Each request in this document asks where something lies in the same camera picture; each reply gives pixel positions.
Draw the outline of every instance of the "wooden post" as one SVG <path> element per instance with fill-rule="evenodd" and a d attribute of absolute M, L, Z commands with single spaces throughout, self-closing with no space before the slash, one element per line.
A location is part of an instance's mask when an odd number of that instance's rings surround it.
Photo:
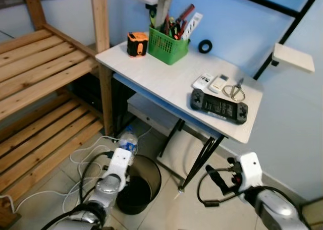
<path fill-rule="evenodd" d="M 17 214 L 13 214 L 9 209 L 0 206 L 0 229 L 11 226 L 17 219 Z"/>
<path fill-rule="evenodd" d="M 25 0 L 28 6 L 30 18 L 36 30 L 42 29 L 46 24 L 45 14 L 41 6 L 40 0 Z"/>
<path fill-rule="evenodd" d="M 92 11 L 96 51 L 102 52 L 110 47 L 107 0 L 92 0 Z M 113 131 L 111 92 L 112 73 L 111 70 L 102 65 L 99 65 L 98 71 L 101 86 L 104 131 L 106 135 L 109 135 Z"/>

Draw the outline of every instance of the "desk top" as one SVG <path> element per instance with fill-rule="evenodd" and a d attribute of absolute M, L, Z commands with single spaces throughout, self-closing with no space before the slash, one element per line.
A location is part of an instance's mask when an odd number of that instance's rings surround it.
<path fill-rule="evenodd" d="M 127 54 L 127 42 L 97 54 L 96 59 L 211 129 L 240 143 L 248 142 L 261 102 L 263 87 L 237 66 L 216 56 L 201 54 L 193 47 L 190 47 L 185 57 L 171 66 L 148 53 L 143 57 L 132 58 Z M 247 122 L 236 125 L 195 111 L 190 107 L 192 84 L 203 73 L 213 76 L 224 74 L 229 77 L 227 85 L 235 85 L 242 77 L 244 78 L 242 89 L 246 94 L 246 99 L 243 102 L 249 107 Z M 231 100 L 223 93 L 216 94 L 208 88 L 204 89 L 204 92 Z"/>

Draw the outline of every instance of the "black metal leg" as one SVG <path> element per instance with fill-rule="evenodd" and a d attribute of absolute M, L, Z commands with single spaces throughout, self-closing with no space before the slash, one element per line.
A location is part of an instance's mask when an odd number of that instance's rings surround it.
<path fill-rule="evenodd" d="M 196 173 L 203 167 L 203 165 L 206 163 L 206 161 L 210 158 L 210 156 L 214 153 L 216 148 L 219 146 L 219 144 L 224 139 L 224 135 L 221 135 L 214 143 L 211 143 L 213 141 L 213 138 L 210 137 L 209 140 L 205 143 L 203 146 L 199 156 L 197 157 L 190 173 L 187 175 L 185 181 L 178 187 L 179 192 L 184 192 L 185 187 L 190 183 L 190 181 L 194 178 Z"/>
<path fill-rule="evenodd" d="M 175 124 L 175 126 L 174 126 L 174 128 L 172 129 L 171 133 L 170 133 L 170 134 L 169 134 L 169 136 L 167 137 L 167 140 L 166 140 L 166 142 L 165 142 L 165 144 L 164 144 L 164 146 L 163 146 L 163 149 L 161 150 L 161 152 L 160 152 L 160 154 L 159 154 L 159 156 L 160 156 L 160 157 L 162 157 L 162 156 L 163 156 L 164 151 L 165 151 L 165 149 L 166 149 L 166 146 L 167 146 L 167 144 L 169 143 L 170 139 L 171 139 L 171 138 L 173 137 L 173 135 L 175 134 L 175 132 L 176 132 L 177 130 L 179 130 L 180 128 L 182 128 L 182 127 L 184 126 L 184 124 L 185 124 L 185 121 L 183 121 L 182 119 L 179 119 L 179 120 L 177 121 L 177 123 Z"/>

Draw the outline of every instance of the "lower shelf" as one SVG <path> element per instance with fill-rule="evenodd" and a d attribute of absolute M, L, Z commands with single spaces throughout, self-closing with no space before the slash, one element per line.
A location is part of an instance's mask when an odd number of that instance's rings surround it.
<path fill-rule="evenodd" d="M 86 107 L 60 95 L 5 128 L 0 132 L 0 194 L 18 200 L 102 127 Z"/>

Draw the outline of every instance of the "baseboard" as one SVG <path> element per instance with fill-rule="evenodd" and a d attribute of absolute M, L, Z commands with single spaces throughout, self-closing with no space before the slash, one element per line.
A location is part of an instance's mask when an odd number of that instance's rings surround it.
<path fill-rule="evenodd" d="M 216 153 L 218 155 L 220 155 L 222 158 L 237 156 L 236 153 L 234 153 L 232 150 L 226 148 L 225 146 L 223 146 L 221 144 L 217 148 Z M 277 179 L 275 179 L 274 177 L 272 177 L 271 175 L 269 175 L 266 172 L 263 172 L 263 174 L 262 174 L 262 181 L 265 185 L 275 187 L 275 188 L 283 191 L 284 193 L 286 193 L 296 204 L 302 205 L 307 202 L 303 197 L 298 195 L 295 191 L 293 191 L 288 186 L 286 186 L 284 183 L 278 181 Z"/>

